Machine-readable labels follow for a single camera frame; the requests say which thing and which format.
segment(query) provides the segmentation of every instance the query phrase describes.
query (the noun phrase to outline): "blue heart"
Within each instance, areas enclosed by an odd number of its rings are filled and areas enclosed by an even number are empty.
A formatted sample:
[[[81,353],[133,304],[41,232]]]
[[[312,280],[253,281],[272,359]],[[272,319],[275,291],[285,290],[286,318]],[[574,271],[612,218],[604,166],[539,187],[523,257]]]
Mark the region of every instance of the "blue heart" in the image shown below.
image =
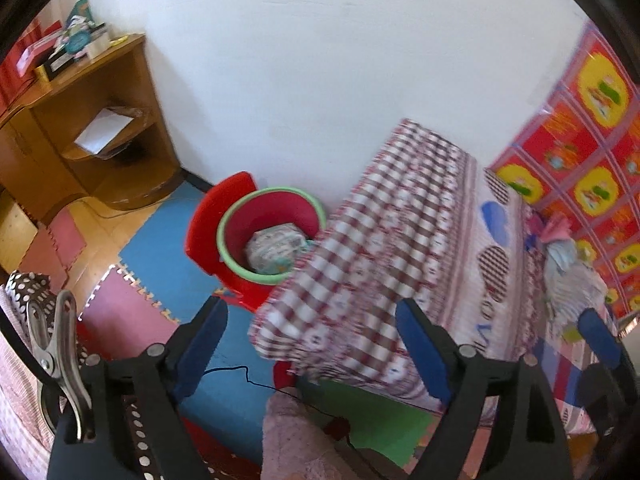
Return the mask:
[[[504,208],[497,202],[485,202],[481,208],[486,228],[498,245],[509,245],[509,233],[507,231],[507,214]]]

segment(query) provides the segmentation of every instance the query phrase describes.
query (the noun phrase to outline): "red plastic chair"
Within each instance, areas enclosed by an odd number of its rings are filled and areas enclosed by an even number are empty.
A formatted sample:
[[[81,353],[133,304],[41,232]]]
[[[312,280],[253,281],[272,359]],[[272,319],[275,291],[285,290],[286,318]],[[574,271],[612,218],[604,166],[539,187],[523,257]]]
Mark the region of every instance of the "red plastic chair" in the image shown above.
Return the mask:
[[[238,303],[249,312],[260,308],[273,287],[248,282],[232,272],[220,259],[216,232],[225,212],[256,189],[252,176],[246,171],[233,174],[209,189],[191,219],[184,243],[187,256],[204,272],[217,276],[222,285],[236,294]]]

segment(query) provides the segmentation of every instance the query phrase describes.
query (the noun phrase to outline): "wooden cabinet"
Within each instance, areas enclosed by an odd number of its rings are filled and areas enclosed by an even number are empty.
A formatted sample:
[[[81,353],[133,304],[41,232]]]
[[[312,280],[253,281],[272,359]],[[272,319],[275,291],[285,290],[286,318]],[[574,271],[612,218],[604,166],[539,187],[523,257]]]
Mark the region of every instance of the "wooden cabinet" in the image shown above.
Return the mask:
[[[132,35],[50,84],[36,83],[0,117],[0,184],[32,218],[48,224],[66,204],[89,195],[114,209],[136,209],[164,198],[182,181],[144,40]],[[126,149],[106,160],[78,153],[76,137],[110,105],[145,112],[122,135]]]

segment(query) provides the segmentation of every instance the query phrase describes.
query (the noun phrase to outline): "metal screw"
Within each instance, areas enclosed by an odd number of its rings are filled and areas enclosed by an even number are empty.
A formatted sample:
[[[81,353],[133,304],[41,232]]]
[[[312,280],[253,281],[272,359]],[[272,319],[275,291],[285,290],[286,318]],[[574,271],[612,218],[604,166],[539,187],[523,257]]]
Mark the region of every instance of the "metal screw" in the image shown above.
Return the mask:
[[[458,351],[462,357],[468,357],[470,359],[478,353],[476,348],[472,345],[460,345]]]
[[[525,354],[522,360],[529,366],[535,366],[538,364],[538,359],[536,359],[536,356],[533,354]]]
[[[149,357],[158,357],[159,355],[162,355],[162,352],[164,352],[164,345],[162,343],[153,343],[146,349],[146,354]]]
[[[98,354],[91,354],[84,360],[84,364],[87,366],[95,366],[100,362],[100,356]]]

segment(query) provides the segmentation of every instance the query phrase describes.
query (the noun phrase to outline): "paper on shelf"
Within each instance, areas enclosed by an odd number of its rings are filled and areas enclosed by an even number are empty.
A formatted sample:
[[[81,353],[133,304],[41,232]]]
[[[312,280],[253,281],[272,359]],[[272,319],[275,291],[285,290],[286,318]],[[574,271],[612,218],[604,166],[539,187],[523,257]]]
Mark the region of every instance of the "paper on shelf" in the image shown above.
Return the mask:
[[[112,112],[107,108],[100,110],[94,120],[76,139],[76,144],[89,153],[96,155],[109,144],[129,124],[133,118]]]

